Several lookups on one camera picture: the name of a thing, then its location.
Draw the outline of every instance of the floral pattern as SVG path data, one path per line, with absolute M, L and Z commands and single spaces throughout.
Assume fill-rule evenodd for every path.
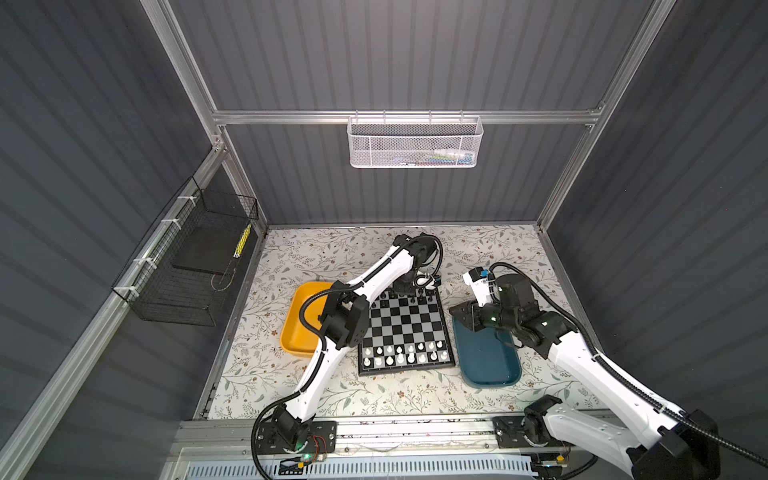
M 352 279 L 379 259 L 396 235 L 421 232 L 436 235 L 445 248 L 439 289 L 452 339 L 448 308 L 472 298 L 462 274 L 474 266 L 501 260 L 513 263 L 570 309 L 533 226 L 271 230 L 209 418 L 255 418 L 264 406 L 296 388 L 309 359 L 284 352 L 280 332 L 299 285 Z M 549 308 L 543 299 L 537 300 L 542 308 Z M 458 365 L 358 377 L 353 350 L 331 378 L 318 415 L 521 411 L 545 393 L 579 409 L 604 408 L 582 384 L 532 350 L 521 349 L 518 354 L 519 382 L 500 389 L 475 389 L 464 383 Z

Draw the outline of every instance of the plastic container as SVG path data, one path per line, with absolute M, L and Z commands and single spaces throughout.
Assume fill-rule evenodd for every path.
M 520 380 L 522 370 L 517 350 L 500 342 L 494 329 L 472 332 L 454 319 L 453 335 L 458 366 L 468 385 L 476 389 L 493 389 L 514 385 Z M 509 333 L 498 335 L 512 343 Z
M 328 290 L 331 285 L 333 285 L 331 282 L 307 282 L 296 289 L 288 310 L 288 317 L 286 317 L 286 322 L 283 325 L 283 332 L 280 334 L 280 346 L 283 350 L 291 355 L 312 358 L 315 348 L 317 348 L 318 338 L 317 335 L 304 328 L 304 325 L 299 321 L 299 309 L 306 299 L 315 293 Z M 306 321 L 317 329 L 320 328 L 320 321 L 317 317 L 323 312 L 325 305 L 326 298 L 322 297 L 306 309 Z

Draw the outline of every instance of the wall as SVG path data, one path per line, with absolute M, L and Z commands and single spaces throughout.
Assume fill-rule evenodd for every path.
M 0 71 L 2 445 L 210 144 L 138 2 L 0 2 Z M 129 355 L 133 370 L 100 366 L 82 398 L 102 418 L 119 406 L 144 425 L 149 400 L 176 405 L 198 394 L 197 371 L 184 378 L 165 363 L 202 363 L 215 335 L 129 319 L 108 358 Z M 151 353 L 160 348 L 165 360 Z M 147 371 L 181 379 L 154 392 L 141 383 Z M 96 379 L 111 383 L 97 389 Z M 180 418 L 178 408 L 166 410 Z M 85 426 L 73 415 L 54 440 L 78 430 L 120 456 L 108 438 L 125 424 Z M 142 442 L 156 442 L 154 433 Z M 80 457 L 88 452 L 68 440 Z
M 768 4 L 678 4 L 549 234 L 607 352 L 766 455 Z
M 650 4 L 170 3 L 216 108 L 310 111 L 595 108 Z M 228 130 L 277 225 L 535 220 L 584 128 L 486 126 L 439 172 L 353 169 L 342 127 Z

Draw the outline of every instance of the black and white chessboard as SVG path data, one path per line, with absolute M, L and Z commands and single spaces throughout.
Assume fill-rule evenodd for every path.
M 398 296 L 387 289 L 370 315 L 371 327 L 357 346 L 359 375 L 455 365 L 437 290 Z

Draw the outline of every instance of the orange plastic tray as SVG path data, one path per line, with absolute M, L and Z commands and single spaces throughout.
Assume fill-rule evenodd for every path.
M 288 310 L 288 317 L 283 332 L 280 334 L 280 346 L 286 352 L 295 355 L 311 358 L 317 347 L 317 336 L 304 328 L 299 321 L 299 309 L 306 299 L 323 290 L 328 290 L 331 282 L 307 282 L 296 289 L 293 294 L 293 301 Z M 320 321 L 317 317 L 323 312 L 326 305 L 326 298 L 322 297 L 315 300 L 309 308 L 306 309 L 306 321 L 315 328 L 320 328 Z

